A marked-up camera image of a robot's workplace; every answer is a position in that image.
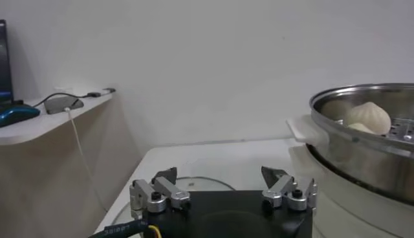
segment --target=pot rim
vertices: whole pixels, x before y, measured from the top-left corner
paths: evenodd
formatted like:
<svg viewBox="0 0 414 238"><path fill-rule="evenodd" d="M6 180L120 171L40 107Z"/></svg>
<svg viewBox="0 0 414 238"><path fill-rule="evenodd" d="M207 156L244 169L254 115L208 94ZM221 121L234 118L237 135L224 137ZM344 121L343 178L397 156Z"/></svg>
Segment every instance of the pot rim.
<svg viewBox="0 0 414 238"><path fill-rule="evenodd" d="M312 119L320 127L330 132L341 135L342 137L352 141L352 142L361 142L367 146L374 147L386 152L396 153L405 157L414 158L414 144L410 142L405 142L401 140L392 140L383 136L364 133L354 129L345 127L326 116L322 115L319 111L315 109L315 104L320 101L322 98L325 98L330 95L340 94L344 92L353 92L367 89L382 89L382 90L401 90L409 89L414 90L414 83L370 83L370 84L360 84L360 85L349 85L344 87L337 87L333 89L327 89L322 92L315 94L310 100L309 105L312 110Z"/></svg>

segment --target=pot handle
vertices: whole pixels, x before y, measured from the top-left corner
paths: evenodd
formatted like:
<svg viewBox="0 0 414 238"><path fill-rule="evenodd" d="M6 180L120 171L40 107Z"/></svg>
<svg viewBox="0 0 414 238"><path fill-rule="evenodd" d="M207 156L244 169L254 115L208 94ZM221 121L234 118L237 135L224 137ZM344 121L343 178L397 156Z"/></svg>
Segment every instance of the pot handle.
<svg viewBox="0 0 414 238"><path fill-rule="evenodd" d="M328 133L316 125L309 114L288 119L286 123L297 142L312 146L329 143Z"/></svg>

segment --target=metal bracket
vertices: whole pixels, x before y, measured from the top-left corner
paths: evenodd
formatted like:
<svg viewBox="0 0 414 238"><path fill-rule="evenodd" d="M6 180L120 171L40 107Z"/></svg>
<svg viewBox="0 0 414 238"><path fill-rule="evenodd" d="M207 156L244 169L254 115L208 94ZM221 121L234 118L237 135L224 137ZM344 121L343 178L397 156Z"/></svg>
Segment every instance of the metal bracket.
<svg viewBox="0 0 414 238"><path fill-rule="evenodd" d="M190 205L190 193L178 189L164 177L157 177L154 182L156 191L170 198L171 206L178 210L187 210Z"/></svg>
<svg viewBox="0 0 414 238"><path fill-rule="evenodd" d="M286 192L295 189L294 179L289 175L283 175L271 188L263 190L264 201L270 203L271 208L278 208L282 205L282 199Z"/></svg>
<svg viewBox="0 0 414 238"><path fill-rule="evenodd" d="M304 211L308 207L316 207L318 186L313 178L304 178L298 182L298 187L288 193L287 204L294 211Z"/></svg>
<svg viewBox="0 0 414 238"><path fill-rule="evenodd" d="M134 180L130 191L131 209L146 208L151 213L166 209L166 197L155 191L144 179Z"/></svg>

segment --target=wall shelf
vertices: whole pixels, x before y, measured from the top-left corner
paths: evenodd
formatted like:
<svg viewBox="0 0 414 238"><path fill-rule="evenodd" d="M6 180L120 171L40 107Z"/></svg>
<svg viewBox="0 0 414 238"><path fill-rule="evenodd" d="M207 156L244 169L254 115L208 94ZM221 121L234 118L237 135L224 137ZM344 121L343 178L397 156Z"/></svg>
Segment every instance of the wall shelf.
<svg viewBox="0 0 414 238"><path fill-rule="evenodd" d="M84 106L71 111L71 115L73 118L76 118L111 98L112 94L107 94L99 98L82 98ZM38 109L41 111L38 117L0 128L0 146L19 144L33 140L69 121L67 113L49 115L46 113L43 104L42 106L39 106Z"/></svg>

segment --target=blue computer mouse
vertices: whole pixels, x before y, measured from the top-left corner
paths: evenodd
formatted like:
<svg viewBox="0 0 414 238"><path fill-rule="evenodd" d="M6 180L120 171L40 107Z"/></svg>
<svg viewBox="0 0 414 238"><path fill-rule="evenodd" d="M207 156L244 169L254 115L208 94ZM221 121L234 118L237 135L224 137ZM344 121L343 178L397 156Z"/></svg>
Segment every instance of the blue computer mouse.
<svg viewBox="0 0 414 238"><path fill-rule="evenodd" d="M0 105L0 127L40 115L40 110L25 104Z"/></svg>

